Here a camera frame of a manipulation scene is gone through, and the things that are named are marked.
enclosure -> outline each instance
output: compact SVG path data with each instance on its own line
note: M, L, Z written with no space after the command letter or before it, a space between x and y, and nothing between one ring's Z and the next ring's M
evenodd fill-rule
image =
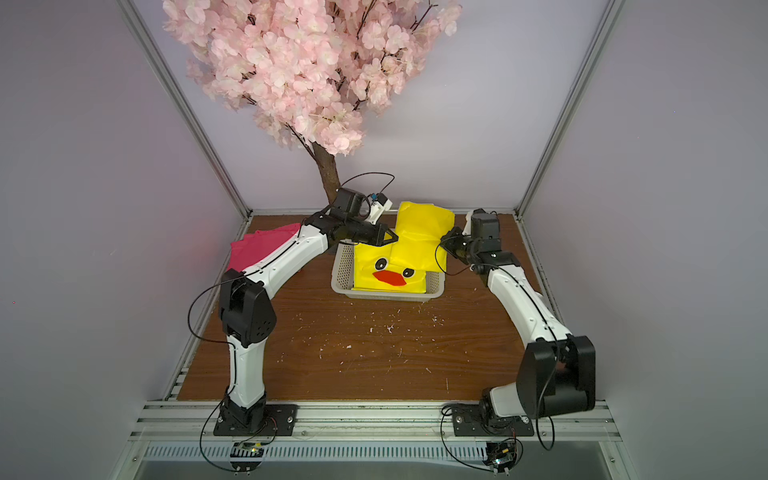
M768 8L462 7L458 31L387 112L363 114L364 146L336 166L341 180L395 176L391 223L407 200L449 209L458 227L476 208L498 214L503 249L594 344L595 408L553 417L554 431L526 426L557 441L546 452L523 437L512 474L756 471ZM229 347L192 336L187 309L224 274L230 243L306 219L326 192L301 146L280 147L253 111L227 110L187 77L191 54L167 18L157 0L5 6L9 478L232 475L201 454L259 462L265 478L484 476L452 457L482 465L499 438L455 436L441 407L514 382L525 342L471 270L425 303L360 300L331 289L333 252L319 255L275 295L266 342L267 398L298 406L284 419L293 434L258 457L235 447L245 437L213 435ZM376 193L382 178L349 185ZM463 267L449 258L448 272ZM224 340L218 291L189 317ZM716 455L700 441L715 442L712 418L727 431Z

robotic arm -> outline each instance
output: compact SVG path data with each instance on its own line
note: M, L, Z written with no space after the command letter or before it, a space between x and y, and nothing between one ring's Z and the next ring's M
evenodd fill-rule
M455 227L441 245L470 265L498 297L525 344L517 382L483 392L484 424L497 427L518 415L539 419L593 409L592 342L573 336L549 312L520 262L502 250L498 218L484 210L470 212L464 230Z
M334 243L351 240L381 247L398 240L379 217L392 202L345 188L332 205L304 220L296 236L243 272L228 270L220 291L220 318L230 344L230 387L220 407L214 435L253 435L268 412L262 379L264 346L276 324L271 299L312 258ZM510 419L533 419L594 408L594 347L586 336L573 336L555 319L531 288L520 263L502 250L498 218L483 210L467 215L464 230L448 232L441 245L471 265L499 298L525 343L518 381L487 389L480 402L482 421L490 427Z
M339 189L333 204L304 220L296 236L243 272L230 269L223 275L219 313L230 344L230 386L214 435L252 435L271 416L266 412L262 369L266 339L276 324L271 300L280 287L341 240L375 247L398 240L384 223L378 223L392 201L381 193L371 197ZM361 215L363 201L369 206L365 215Z

orange duck bill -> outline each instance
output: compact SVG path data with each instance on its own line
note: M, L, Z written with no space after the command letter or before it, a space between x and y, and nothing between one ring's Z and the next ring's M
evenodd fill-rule
M397 272L390 272L389 270L381 270L379 272L373 272L373 276L379 282L388 283L393 286L405 286L406 279Z

black cable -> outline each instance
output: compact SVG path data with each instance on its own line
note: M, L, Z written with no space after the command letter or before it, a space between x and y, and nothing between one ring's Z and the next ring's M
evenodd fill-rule
M469 267L471 267L471 266L472 266L472 265L468 265L468 266L466 266L466 267L462 268L461 270L459 270L459 271L458 271L458 272L456 272L456 273L448 273L448 272L446 272L445 270L443 270L443 269L442 269L442 267L440 266L440 262L439 262L439 261L437 261L437 250L438 250L440 247L442 247L443 243L444 243L446 240L451 240L452 238L462 238L462 237L464 237L464 235L454 235L453 237L448 237L448 238L446 238L446 239L444 239L444 240L440 240L440 243L438 243L438 244L437 244L437 247L435 247L435 263L437 263L437 267L438 267L438 268L440 269L440 271L441 271L441 272L443 272L445 275L456 276L456 275L459 275L461 272L463 272L464 270L467 270ZM446 268L446 269L448 268L448 261L447 261L447 259L448 259L448 257L446 257L446 262L445 262L445 268Z
M446 417L446 416L448 416L448 413L445 411L445 409L446 409L446 408L447 408L447 409L451 409L451 410L454 410L454 408L453 408L453 407L451 407L451 406L444 406L444 407L442 407L442 408L440 409L440 413L442 413L442 418L440 419L440 440L442 441L442 446L443 446L443 448L445 448L445 451L448 453L448 455L450 455L450 456L451 456L451 458L453 458L453 459L454 459L454 460L456 460L458 463L461 463L461 464L462 464L462 465L464 465L464 466L467 466L467 467L469 467L469 468L474 468L475 470L481 470L481 471L483 471L483 472L490 472L490 473L494 473L493 469L488 469L488 468L481 468L481 467L476 467L476 466L474 466L474 465L470 465L470 464L468 464L468 463L464 463L464 462L462 462L461 460L459 460L458 458L456 458L456 455L453 455L453 452L451 452L451 450L450 450L450 449L448 448L448 446L445 444L445 433L442 431L442 423L445 421L445 417Z
M210 343L226 343L227 345L230 345L230 346L232 346L232 349L233 349L233 350L235 349L235 345L234 345L234 343L232 343L232 342L230 342L230 341L228 341L228 340L213 340L213 339L207 339L207 338L203 338L202 336L200 336L200 335L197 335L197 334L194 332L194 330L192 330L192 320L191 320L191 316L192 316L192 309L194 308L194 304L195 304L195 303L196 303L196 302L197 302L197 301L200 299L200 297L202 297L203 295L205 295L205 293L206 293L206 292L208 292L208 291L210 291L210 290L212 290L212 289L216 288L217 286L222 286L222 285L224 285L225 283L233 282L233 281L235 281L235 280L240 280L240 279L242 279L242 278L245 278L245 277L247 277L247 276L253 275L253 274L255 274L255 273L259 273L259 272L262 272L262 271L264 271L264 269L266 269L266 268L267 268L267 267L268 267L270 264L272 264L272 263L273 263L275 260L277 260L278 258L282 257L282 256L284 255L284 253L285 253L285 252L287 252L288 250L290 250L290 248L291 248L291 247L293 247L294 245L296 245L296 244L298 243L298 242L297 242L297 240L298 240L298 238L299 238L299 237L300 237L300 235L301 235L301 227L302 227L302 225L303 225L303 221L302 221L301 223L299 223L299 230L296 232L296 239L294 239L294 241L293 241L293 242L292 242L292 243L291 243L291 244L290 244L288 247L286 247L286 248L285 248L285 250L283 250L282 252L280 252L280 253L277 255L277 257L274 257L272 260L270 260L269 262L267 262L265 265L262 265L262 266L261 266L261 267L260 267L258 270L255 270L255 271L253 271L253 272L251 272L251 273L244 273L243 275L240 275L240 276L236 276L235 278L232 278L232 279L229 279L229 280L224 280L223 282L215 283L214 285L212 285L212 286L209 286L208 288L206 288L205 290L203 290L202 292L200 292L200 294L199 294L198 296L196 296L196 297L194 298L194 300L192 300L192 303L190 303L190 308L187 310L187 329L190 331L190 333L192 334L192 336L193 336L193 337L195 337L196 339L198 339L198 340L200 340L200 341L202 341L202 342L210 342ZM233 381L232 381L232 389L230 389L228 392L226 392L226 393L224 394L224 397L221 399L221 401L219 402L219 404L216 406L216 408L214 408L214 409L211 411L210 415L209 415L209 416L208 416L208 418L205 420L205 423L203 424L203 428L202 428L202 429L200 429L200 438L199 438L199 441L198 441L198 445L200 446L200 454L203 456L203 459L205 459L205 461L206 461L206 462L208 462L208 463L209 463L209 464L211 464L212 466L214 466L214 467L218 468L219 470L224 470L225 472L233 472L233 473L238 473L238 472L239 472L239 470L233 470L233 469L231 469L231 468L225 468L225 467L221 467L221 466L219 466L219 465L216 465L216 464L215 464L215 463L213 463L211 460L209 460L209 458L208 458L208 457L206 457L206 455L205 455L205 452L203 452L203 433L205 432L205 427L208 425L208 422L210 421L210 417L214 416L214 413L215 413L215 412L216 412L218 409L220 409L220 408L221 408L222 404L224 403L224 400L225 400L225 398L226 398L226 397L228 397L228 396L229 396L229 394L231 394L231 393L232 393L232 391L234 391L234 389L235 389L235 386L237 385L237 362L233 362L233 364L232 364L232 368L233 368L233 373L234 373L234 376L233 376Z
M518 279L515 278L514 275L509 273L507 270L504 270L503 268L499 268L496 265L491 265L490 263L475 263L475 265L486 265L491 267L491 270L501 270L502 272L506 273L511 279L515 281L515 283L520 286L521 290L525 295L528 297L528 299L533 303L533 306L535 307L536 311L538 312L538 315L541 317L542 320L544 320L544 324L547 327L547 330L549 330L549 333L552 334L552 339L554 340L554 346L557 349L557 355L554 358L554 366L552 367L552 371L549 372L549 377L547 377L547 381L544 383L544 388L541 389L541 394L538 396L538 401L536 402L536 436L538 437L538 442L541 443L541 447L546 450L547 452L551 451L554 448L554 420L552 420L552 417L549 416L549 423L552 426L552 442L549 444L549 447L544 445L544 441L541 439L541 432L539 432L538 429L538 413L541 411L541 401L544 399L544 392L547 391L547 387L549 386L549 382L552 381L552 378L554 377L555 372L558 370L558 361L560 359L560 343L558 342L558 338L554 335L554 331L552 330L552 327L549 326L549 322L547 321L547 317L544 316L543 313L541 313L541 310L538 308L538 305L533 300L533 297L530 293L518 282Z
M446 405L446 406L443 406L443 407L440 409L440 413L442 414L442 418L440 419L440 439L442 440L442 446L445 448L445 451L448 453L448 455L450 455L450 456L451 456L451 458L453 458L453 459L454 459L454 460L456 460L458 463L461 463L461 464L462 464L462 465L464 465L464 466L468 466L469 468L474 468L475 470L482 470L483 472L491 472L491 473L495 473L495 471L494 471L494 469L493 469L493 468L490 468L490 469L488 469L488 468L482 468L482 467L478 467L478 466L475 466L475 465L470 465L470 464L468 464L468 463L462 462L461 460L459 460L458 458L456 458L456 457L455 457L455 455L453 455L453 453L451 452L451 450L450 450L450 449L448 448L448 446L445 444L445 433L444 433L444 432L443 432L443 430L442 430L442 424L443 424L443 422L445 421L445 417L446 417L446 416L451 416L451 417L453 417L453 415L454 415L454 413L455 413L455 412L457 412L457 413L461 413L461 414L463 414L463 415L467 415L468 417L469 417L469 415L470 415L470 414L469 414L469 411L467 411L467 410L464 410L464 409L457 409L455 406L451 406L451 405ZM520 441L520 440L519 440L517 437L507 437L506 439L502 440L502 441L501 441L501 442L500 442L498 445L496 445L496 449L494 450L494 453L498 452L498 450L499 450L499 449L502 447L502 445L503 445L504 443L506 443L507 441L509 441L509 440L512 440L512 441L515 443L515 460L513 461L512 465L511 465L511 467L510 467L510 468L513 468L513 467L515 467L515 466L516 466L516 465L517 465L517 464L520 462L520 460L523 458L523 451L524 451L524 448L523 448L523 442L521 442L521 441ZM520 455L518 455L518 453L517 453L517 444L518 444L518 443L520 444Z
M379 193L382 193L389 186L389 184L391 184L393 181L395 181L395 176L392 175L392 174L388 174L386 172L365 172L364 174L358 174L358 175L355 175L354 177L347 178L344 181L344 183L340 185L340 187L343 187L344 185L346 185L347 182L349 182L350 180L354 180L357 177L362 177L363 175L389 175L390 177L392 177L392 179L387 183L387 185L384 185L384 188L379 190Z
M275 425L275 429L273 430L273 431L274 431L274 433L272 434L272 438L271 438L271 439L270 439L268 442L266 442L266 443L260 443L259 445L260 445L260 446L262 446L262 447L264 447L264 446L266 446L266 445L269 445L270 443L274 442L274 441L275 441L275 439L277 438L277 421L275 421L275 419L274 419L274 418L272 418L272 417L267 417L266 419L264 419L264 425L262 425L262 426L261 426L261 428L259 429L259 431L258 431L258 432L256 432L254 435L251 435L250 437L248 437L248 438L247 438L247 439L245 439L245 440L240 440L239 442L235 442L235 443L236 443L236 445L242 445L243 443L245 443L245 442L248 442L248 441L250 441L251 439L255 439L257 436L259 436L259 434L261 433L261 431L262 431L262 430L264 430L264 427L266 427L266 421L267 421L267 419L269 419L269 420L272 420L272 423L273 423L273 425Z

white wall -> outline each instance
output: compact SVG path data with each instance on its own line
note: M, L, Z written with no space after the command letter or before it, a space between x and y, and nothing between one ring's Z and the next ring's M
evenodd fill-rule
M766 18L627 2L525 218L647 480L764 476Z
M0 45L0 476L101 480L240 218L113 2L4 2Z
M279 148L251 120L186 78L186 46L163 31L160 0L134 0L245 201L256 209L326 204L314 162ZM606 0L469 0L458 33L441 37L422 75L377 118L365 145L339 156L342 180L389 171L395 201L512 208L522 199ZM378 191L382 178L356 180Z

